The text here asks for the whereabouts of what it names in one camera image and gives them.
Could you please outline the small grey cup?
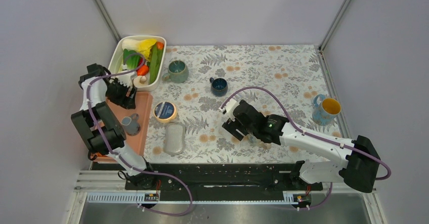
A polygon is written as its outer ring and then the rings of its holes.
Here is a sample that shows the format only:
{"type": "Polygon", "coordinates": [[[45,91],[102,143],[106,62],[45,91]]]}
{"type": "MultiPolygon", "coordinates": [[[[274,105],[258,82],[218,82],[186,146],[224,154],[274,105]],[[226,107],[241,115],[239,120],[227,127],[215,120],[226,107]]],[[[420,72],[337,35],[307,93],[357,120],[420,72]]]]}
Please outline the small grey cup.
{"type": "Polygon", "coordinates": [[[126,116],[121,120],[121,125],[127,135],[135,136],[140,132],[141,126],[138,123],[138,120],[139,115],[137,113],[126,116]]]}

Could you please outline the dark blue ribbed cup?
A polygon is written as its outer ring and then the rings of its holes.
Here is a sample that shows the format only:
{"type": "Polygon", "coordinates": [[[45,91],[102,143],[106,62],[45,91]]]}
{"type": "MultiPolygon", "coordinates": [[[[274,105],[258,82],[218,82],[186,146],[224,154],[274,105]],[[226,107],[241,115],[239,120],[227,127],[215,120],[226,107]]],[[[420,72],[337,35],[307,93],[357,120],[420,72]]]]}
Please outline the dark blue ribbed cup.
{"type": "Polygon", "coordinates": [[[213,95],[216,97],[224,96],[228,91],[228,83],[223,78],[213,78],[209,79],[210,82],[210,90],[213,95]]]}

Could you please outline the green glazed mug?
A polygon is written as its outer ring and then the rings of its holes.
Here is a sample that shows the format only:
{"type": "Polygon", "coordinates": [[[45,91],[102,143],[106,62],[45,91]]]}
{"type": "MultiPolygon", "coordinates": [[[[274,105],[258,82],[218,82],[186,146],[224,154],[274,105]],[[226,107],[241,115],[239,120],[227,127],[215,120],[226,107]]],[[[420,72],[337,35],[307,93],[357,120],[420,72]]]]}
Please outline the green glazed mug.
{"type": "Polygon", "coordinates": [[[189,69],[187,65],[180,60],[172,61],[167,68],[167,73],[162,76],[163,81],[171,81],[175,83],[183,83],[189,77],[189,69]]]}

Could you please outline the blue butterfly mug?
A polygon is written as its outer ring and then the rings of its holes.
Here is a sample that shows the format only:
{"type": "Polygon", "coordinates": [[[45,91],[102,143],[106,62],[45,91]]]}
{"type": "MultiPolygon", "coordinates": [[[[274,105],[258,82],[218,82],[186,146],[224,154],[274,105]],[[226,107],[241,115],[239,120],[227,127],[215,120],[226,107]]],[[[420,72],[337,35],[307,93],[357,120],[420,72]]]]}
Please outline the blue butterfly mug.
{"type": "Polygon", "coordinates": [[[327,98],[322,94],[314,97],[313,104],[312,119],[316,124],[321,126],[326,126],[333,122],[342,110],[340,103],[336,99],[327,98]]]}

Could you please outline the beige seahorse mug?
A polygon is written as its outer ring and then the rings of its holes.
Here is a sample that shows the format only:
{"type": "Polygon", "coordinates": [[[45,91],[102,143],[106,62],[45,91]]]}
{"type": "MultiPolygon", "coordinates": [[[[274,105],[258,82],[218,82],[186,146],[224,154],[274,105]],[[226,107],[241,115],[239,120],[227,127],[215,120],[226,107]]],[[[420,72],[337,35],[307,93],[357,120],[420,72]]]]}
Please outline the beige seahorse mug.
{"type": "Polygon", "coordinates": [[[257,139],[255,136],[253,136],[251,134],[249,134],[247,137],[248,137],[249,144],[252,147],[260,147],[260,148],[262,148],[264,150],[271,149],[271,144],[264,143],[264,142],[262,142],[261,140],[257,139]]]}

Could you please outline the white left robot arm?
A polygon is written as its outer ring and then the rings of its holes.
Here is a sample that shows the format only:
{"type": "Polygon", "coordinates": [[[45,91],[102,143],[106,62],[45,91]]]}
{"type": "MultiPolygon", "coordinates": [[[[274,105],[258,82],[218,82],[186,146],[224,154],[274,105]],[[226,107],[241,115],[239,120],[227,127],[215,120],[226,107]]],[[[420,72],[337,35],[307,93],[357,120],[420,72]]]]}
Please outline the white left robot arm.
{"type": "Polygon", "coordinates": [[[89,65],[78,82],[83,91],[82,106],[71,115],[71,121],[91,161],[97,154],[108,156],[123,167],[121,178],[137,188],[151,189],[156,185],[156,174],[127,143],[125,128],[109,106],[113,103],[126,110],[136,108],[137,88],[124,85],[119,76],[102,65],[89,65]]]}

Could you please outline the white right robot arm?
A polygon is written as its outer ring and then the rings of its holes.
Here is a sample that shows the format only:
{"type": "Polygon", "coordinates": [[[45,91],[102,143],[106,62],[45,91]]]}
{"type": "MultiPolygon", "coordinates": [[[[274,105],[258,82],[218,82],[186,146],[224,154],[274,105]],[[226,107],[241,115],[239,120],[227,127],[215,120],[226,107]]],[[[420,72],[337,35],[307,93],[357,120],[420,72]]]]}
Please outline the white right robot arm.
{"type": "Polygon", "coordinates": [[[321,162],[297,161],[287,180],[295,189],[304,190],[319,183],[344,183],[359,192],[372,192],[380,157],[370,139],[330,137],[295,124],[287,117],[265,116],[244,100],[230,100],[219,110],[228,118],[222,127],[238,140],[247,136],[326,158],[321,162]]]}

